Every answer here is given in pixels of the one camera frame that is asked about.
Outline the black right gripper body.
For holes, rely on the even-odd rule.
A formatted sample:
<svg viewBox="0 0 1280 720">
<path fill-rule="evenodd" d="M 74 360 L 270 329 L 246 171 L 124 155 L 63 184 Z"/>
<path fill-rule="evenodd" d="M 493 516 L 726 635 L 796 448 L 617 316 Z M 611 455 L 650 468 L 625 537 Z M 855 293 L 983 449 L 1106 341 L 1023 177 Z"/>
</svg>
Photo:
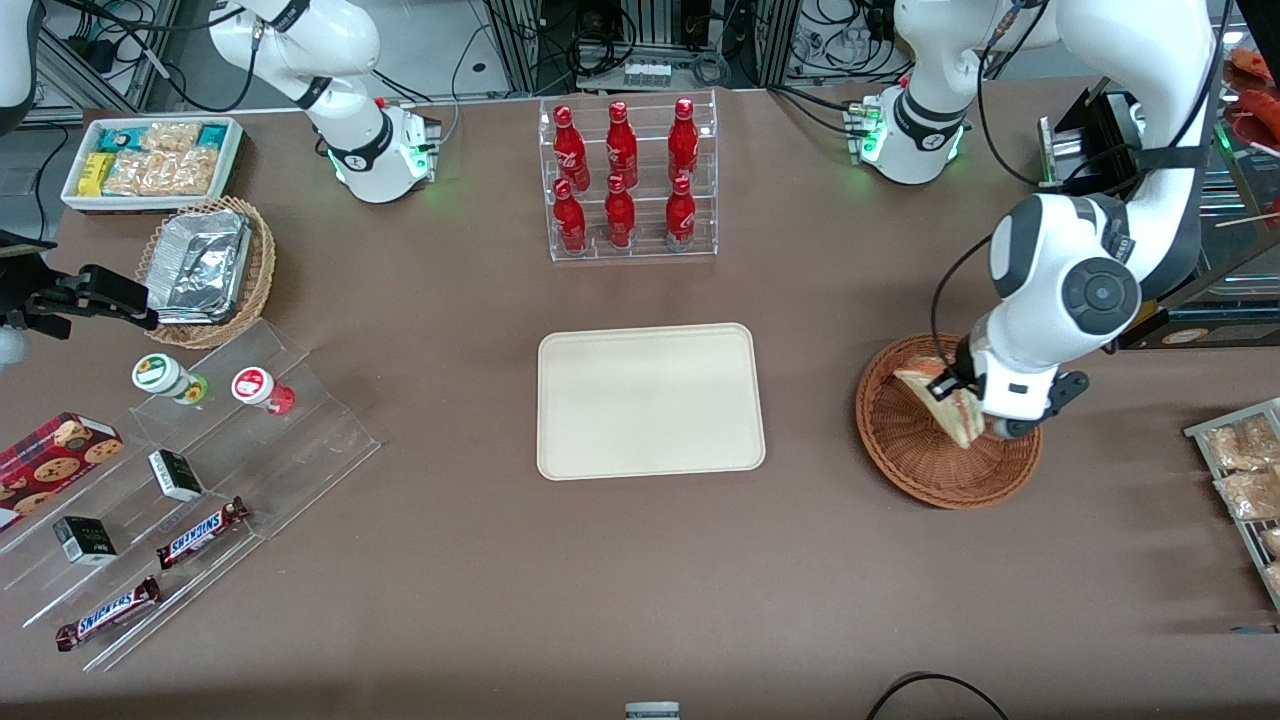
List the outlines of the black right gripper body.
<svg viewBox="0 0 1280 720">
<path fill-rule="evenodd" d="M 3 325 L 55 340 L 70 337 L 72 322 L 65 315 L 81 310 L 81 278 L 47 265 L 45 254 L 56 246 L 1 232 Z"/>
</svg>

